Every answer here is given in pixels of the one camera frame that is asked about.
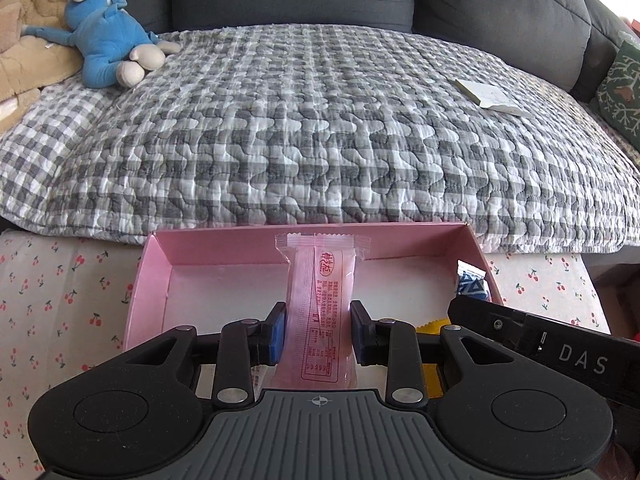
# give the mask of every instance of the green patterned pillow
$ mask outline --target green patterned pillow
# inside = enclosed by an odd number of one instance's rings
[[[602,117],[640,152],[640,49],[624,41],[596,92]]]

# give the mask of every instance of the gray sofa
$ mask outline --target gray sofa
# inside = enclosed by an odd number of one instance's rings
[[[154,32],[268,23],[335,23],[466,44],[593,98],[630,29],[598,0],[128,0]]]

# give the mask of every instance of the pink candy wrapper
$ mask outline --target pink candy wrapper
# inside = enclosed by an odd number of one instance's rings
[[[368,239],[287,234],[276,247],[289,262],[287,326],[269,387],[345,390],[356,383],[349,305],[356,256]]]

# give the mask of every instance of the blue patterned wrapper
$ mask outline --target blue patterned wrapper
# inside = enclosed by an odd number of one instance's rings
[[[491,301],[489,284],[486,282],[485,276],[484,270],[458,260],[456,296],[469,296],[478,300]]]

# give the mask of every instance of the yellow wrapper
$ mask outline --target yellow wrapper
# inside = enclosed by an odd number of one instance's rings
[[[415,331],[421,334],[439,334],[440,329],[449,324],[451,324],[449,319],[439,319],[419,326]],[[440,386],[436,365],[422,365],[422,372],[424,373],[424,386],[427,388],[429,398],[436,399],[437,397],[442,397],[444,392],[442,391],[442,386]]]

